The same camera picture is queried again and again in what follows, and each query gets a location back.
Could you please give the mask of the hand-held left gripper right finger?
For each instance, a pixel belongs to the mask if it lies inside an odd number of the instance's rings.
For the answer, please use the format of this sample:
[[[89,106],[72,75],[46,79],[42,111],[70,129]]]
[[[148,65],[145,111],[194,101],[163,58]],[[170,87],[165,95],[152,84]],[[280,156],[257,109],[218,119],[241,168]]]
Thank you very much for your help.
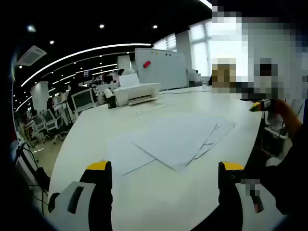
[[[218,164],[218,229],[269,231],[280,221],[274,197],[262,181],[264,167]]]

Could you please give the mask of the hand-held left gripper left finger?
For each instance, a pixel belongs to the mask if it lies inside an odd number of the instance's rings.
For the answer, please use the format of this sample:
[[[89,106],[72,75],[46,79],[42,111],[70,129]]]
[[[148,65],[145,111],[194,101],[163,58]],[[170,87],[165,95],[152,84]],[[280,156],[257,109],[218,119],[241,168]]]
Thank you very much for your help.
[[[48,221],[57,231],[111,231],[111,189],[111,162],[89,165],[79,181],[51,195]]]

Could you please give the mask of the person's right hand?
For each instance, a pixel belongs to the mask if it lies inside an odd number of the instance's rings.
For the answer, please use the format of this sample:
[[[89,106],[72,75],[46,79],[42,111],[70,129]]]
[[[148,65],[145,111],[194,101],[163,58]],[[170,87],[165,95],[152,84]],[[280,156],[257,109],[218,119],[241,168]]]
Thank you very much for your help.
[[[289,111],[289,105],[284,100],[271,99],[268,111],[283,116]]]

